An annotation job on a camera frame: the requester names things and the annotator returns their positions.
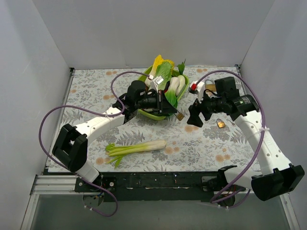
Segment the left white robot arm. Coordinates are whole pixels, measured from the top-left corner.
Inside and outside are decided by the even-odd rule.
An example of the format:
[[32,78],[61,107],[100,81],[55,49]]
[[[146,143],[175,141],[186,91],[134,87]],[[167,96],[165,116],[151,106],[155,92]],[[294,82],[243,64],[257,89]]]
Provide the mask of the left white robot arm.
[[90,191],[102,186],[99,171],[87,158],[87,148],[95,139],[109,130],[121,126],[137,115],[139,109],[174,114],[177,109],[167,100],[163,90],[146,89],[144,82],[135,80],[127,92],[119,97],[106,112],[82,124],[64,125],[56,139],[52,154],[72,173],[84,178]]

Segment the large brass padlock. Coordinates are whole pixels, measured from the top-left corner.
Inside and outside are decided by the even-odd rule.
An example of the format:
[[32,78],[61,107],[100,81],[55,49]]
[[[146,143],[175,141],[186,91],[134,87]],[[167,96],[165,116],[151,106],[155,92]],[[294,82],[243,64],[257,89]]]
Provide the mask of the large brass padlock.
[[205,89],[208,89],[213,92],[216,91],[215,82],[212,79],[206,79],[204,83],[205,83]]

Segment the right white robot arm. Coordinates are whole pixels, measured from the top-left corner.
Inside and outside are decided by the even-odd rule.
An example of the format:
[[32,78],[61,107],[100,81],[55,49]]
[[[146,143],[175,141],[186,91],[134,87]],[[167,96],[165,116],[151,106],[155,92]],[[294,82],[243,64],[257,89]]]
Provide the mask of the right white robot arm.
[[208,121],[212,114],[225,113],[243,132],[254,155],[246,168],[236,165],[218,170],[216,183],[221,189],[211,202],[220,202],[219,195],[233,185],[252,190],[262,201],[293,191],[305,175],[302,166],[294,166],[281,149],[265,125],[263,111],[249,94],[240,95],[234,77],[215,80],[213,97],[207,95],[204,82],[195,81],[189,92],[198,98],[189,107],[187,124],[202,127],[200,115]]

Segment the small brass padlock shackle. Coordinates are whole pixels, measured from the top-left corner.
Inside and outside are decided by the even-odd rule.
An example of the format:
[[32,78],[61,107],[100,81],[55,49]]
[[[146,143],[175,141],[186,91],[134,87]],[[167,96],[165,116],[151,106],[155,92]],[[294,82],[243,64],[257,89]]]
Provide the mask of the small brass padlock shackle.
[[183,118],[185,117],[184,114],[182,114],[182,113],[179,112],[179,111],[177,111],[177,112],[175,113],[175,116],[176,116],[176,118],[177,118],[179,121],[183,120]]

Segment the small brass padlock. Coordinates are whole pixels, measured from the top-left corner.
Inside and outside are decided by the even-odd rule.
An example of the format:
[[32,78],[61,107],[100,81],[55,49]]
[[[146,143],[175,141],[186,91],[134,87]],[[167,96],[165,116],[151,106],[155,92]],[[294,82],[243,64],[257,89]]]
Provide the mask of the small brass padlock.
[[217,125],[218,125],[219,128],[224,128],[224,127],[226,127],[225,122],[224,122],[222,119],[220,119],[220,118],[216,119],[216,123],[217,123]]

